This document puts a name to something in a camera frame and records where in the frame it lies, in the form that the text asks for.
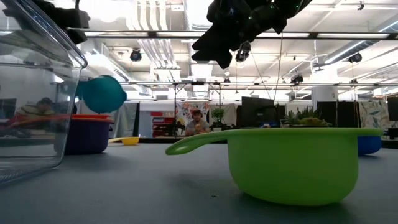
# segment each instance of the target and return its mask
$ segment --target ceiling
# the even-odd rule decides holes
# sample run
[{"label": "ceiling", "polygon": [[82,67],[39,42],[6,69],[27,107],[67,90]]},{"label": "ceiling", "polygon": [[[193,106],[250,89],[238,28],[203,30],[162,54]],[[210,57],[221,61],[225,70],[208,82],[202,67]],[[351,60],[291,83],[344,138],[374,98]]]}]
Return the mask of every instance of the ceiling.
[{"label": "ceiling", "polygon": [[[56,4],[66,4],[65,1],[56,0]],[[131,14],[126,9],[126,2],[119,1],[95,1],[92,6],[102,8],[105,12],[117,11],[114,21],[92,16],[90,30],[129,30],[126,19]],[[166,23],[168,30],[189,30],[186,16],[190,19],[202,21],[206,24],[207,5],[210,0],[195,3],[195,10],[181,11],[185,5],[189,6],[197,0],[167,0]],[[313,0],[312,3],[300,14],[288,20],[285,32],[374,32],[384,21],[396,17],[398,21],[398,2],[396,0],[365,0],[364,9],[359,11],[359,1],[350,0]],[[149,23],[149,5],[147,6],[147,21]],[[121,68],[129,72],[134,80],[149,81],[151,79],[151,61],[143,50],[141,50],[142,60],[132,62],[129,58],[133,48],[140,48],[137,39],[95,39],[97,45],[104,43],[109,49],[109,57],[112,58]],[[181,68],[180,77],[182,79],[192,75],[193,63],[190,60],[191,42],[187,40],[170,40],[172,51],[177,65]],[[299,64],[299,72],[304,76],[304,81],[310,79],[312,74],[309,59],[314,55],[322,57],[328,55],[339,48],[350,43],[349,40],[255,40],[252,45],[252,54],[245,61],[244,65],[237,65],[232,61],[227,70],[222,70],[219,66],[213,65],[209,81],[223,81],[225,72],[229,72],[230,79],[235,82],[261,82],[261,77],[265,77],[267,82],[276,82],[278,77],[284,77],[290,81],[293,74],[288,74]],[[361,51],[363,60],[361,63],[351,64],[349,62],[338,62],[333,66],[338,71],[341,82],[347,82],[353,77],[375,71],[386,65],[398,62],[398,50],[396,41],[381,41],[371,47]],[[398,75],[397,70],[390,70],[388,73],[380,73],[363,82],[379,82],[383,79],[393,78]]]}]

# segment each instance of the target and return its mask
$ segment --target clear plastic container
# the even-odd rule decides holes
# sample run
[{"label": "clear plastic container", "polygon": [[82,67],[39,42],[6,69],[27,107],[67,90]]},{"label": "clear plastic container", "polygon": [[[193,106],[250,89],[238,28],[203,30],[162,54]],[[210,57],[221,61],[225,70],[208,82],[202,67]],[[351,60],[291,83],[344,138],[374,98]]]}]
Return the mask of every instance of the clear plastic container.
[{"label": "clear plastic container", "polygon": [[32,1],[1,0],[0,6],[2,184],[59,165],[87,62]]}]

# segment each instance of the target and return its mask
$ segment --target green colander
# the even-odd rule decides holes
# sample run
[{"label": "green colander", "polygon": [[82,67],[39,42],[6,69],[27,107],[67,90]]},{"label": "green colander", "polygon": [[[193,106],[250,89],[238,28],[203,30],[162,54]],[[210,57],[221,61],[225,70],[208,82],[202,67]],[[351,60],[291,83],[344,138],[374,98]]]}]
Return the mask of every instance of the green colander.
[{"label": "green colander", "polygon": [[358,136],[381,135],[379,129],[366,128],[240,129],[183,139],[166,154],[185,154],[226,139],[229,171],[243,192],[286,205],[326,205],[354,189]]}]

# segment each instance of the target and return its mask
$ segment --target table surface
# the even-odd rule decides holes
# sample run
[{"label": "table surface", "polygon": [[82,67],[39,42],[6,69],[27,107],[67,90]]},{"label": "table surface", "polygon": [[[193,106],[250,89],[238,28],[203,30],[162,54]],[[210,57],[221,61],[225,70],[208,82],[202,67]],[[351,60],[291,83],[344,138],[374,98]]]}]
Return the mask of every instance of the table surface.
[{"label": "table surface", "polygon": [[166,156],[165,144],[67,156],[53,171],[0,188],[0,223],[398,223],[398,150],[361,157],[353,192],[288,207],[240,192],[225,144]]}]

